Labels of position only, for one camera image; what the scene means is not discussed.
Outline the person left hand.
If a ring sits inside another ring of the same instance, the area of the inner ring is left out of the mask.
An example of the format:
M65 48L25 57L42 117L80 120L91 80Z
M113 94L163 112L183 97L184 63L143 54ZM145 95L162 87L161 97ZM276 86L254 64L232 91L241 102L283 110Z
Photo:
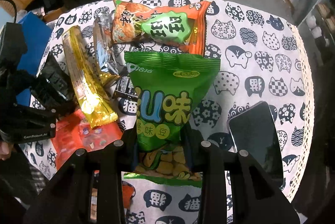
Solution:
M0 141L0 159L5 161L11 156L14 145L12 143L7 143Z

